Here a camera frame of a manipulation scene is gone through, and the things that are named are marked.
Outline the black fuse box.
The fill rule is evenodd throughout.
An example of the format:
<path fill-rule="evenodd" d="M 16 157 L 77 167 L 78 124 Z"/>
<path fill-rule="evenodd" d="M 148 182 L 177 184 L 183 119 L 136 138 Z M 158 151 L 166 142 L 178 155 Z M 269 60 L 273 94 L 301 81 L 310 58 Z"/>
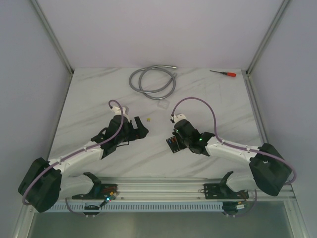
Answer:
<path fill-rule="evenodd" d="M 176 139 L 175 143 L 172 142 L 172 144 L 169 144 L 168 141 L 169 141 L 169 140 L 172 141 L 173 138 Z M 167 142 L 168 146 L 170 147 L 170 149 L 171 149 L 171 151 L 172 151 L 173 154 L 175 154 L 175 153 L 177 153 L 177 152 L 179 152 L 179 151 L 181 151 L 181 150 L 183 150 L 183 149 L 186 148 L 186 146 L 184 146 L 184 145 L 178 140 L 178 138 L 177 138 L 176 135 L 173 135 L 172 137 L 166 139 L 166 142 Z"/>

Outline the clear plastic fuse box cover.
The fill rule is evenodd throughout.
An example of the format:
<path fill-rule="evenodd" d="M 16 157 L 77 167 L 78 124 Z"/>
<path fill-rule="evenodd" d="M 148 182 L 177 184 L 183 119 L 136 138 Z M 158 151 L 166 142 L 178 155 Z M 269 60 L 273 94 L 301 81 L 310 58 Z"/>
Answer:
<path fill-rule="evenodd" d="M 158 100 L 158 107 L 164 110 L 167 110 L 170 102 L 166 99 Z"/>

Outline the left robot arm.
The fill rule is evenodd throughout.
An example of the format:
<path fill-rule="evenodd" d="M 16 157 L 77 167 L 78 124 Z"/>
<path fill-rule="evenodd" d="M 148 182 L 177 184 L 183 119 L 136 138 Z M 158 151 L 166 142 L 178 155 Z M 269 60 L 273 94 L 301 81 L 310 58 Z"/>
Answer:
<path fill-rule="evenodd" d="M 103 198 L 102 182 L 83 168 L 107 157 L 124 142 L 145 138 L 148 129 L 139 117 L 134 120 L 136 128 L 127 117 L 116 115 L 81 149 L 57 159 L 35 159 L 18 188 L 23 204 L 42 213 L 66 198 Z"/>

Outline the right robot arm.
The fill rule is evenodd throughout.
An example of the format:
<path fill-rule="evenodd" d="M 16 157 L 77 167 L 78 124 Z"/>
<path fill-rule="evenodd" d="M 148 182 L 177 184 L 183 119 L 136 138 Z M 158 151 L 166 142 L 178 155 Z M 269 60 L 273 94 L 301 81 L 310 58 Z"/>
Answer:
<path fill-rule="evenodd" d="M 267 195 L 277 196 L 292 173 L 280 153 L 268 143 L 249 147 L 231 141 L 220 142 L 213 133 L 199 133 L 186 119 L 175 123 L 173 134 L 182 149 L 187 148 L 199 155 L 221 157 L 249 167 L 249 174 L 230 171 L 223 177 L 219 192 L 226 198 L 236 192 L 256 188 Z"/>

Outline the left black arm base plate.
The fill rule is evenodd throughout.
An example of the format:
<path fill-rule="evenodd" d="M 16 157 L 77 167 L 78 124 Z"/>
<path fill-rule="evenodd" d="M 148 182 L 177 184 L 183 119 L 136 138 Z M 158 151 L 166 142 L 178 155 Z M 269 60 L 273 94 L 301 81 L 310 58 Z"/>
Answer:
<path fill-rule="evenodd" d="M 110 196 L 110 193 L 117 192 L 118 185 L 115 183 L 101 183 L 99 185 L 94 185 L 90 192 L 86 194 L 78 194 L 72 196 L 73 200 L 102 200 Z"/>

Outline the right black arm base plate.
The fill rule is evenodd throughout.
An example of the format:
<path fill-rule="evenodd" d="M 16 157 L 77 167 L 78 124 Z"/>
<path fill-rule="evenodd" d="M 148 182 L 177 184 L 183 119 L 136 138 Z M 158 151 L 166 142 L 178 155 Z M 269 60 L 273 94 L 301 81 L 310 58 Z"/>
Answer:
<path fill-rule="evenodd" d="M 227 185 L 220 185 L 219 183 L 205 183 L 203 184 L 203 194 L 205 199 L 242 199 L 246 200 L 249 198 L 247 191 L 234 192 Z"/>

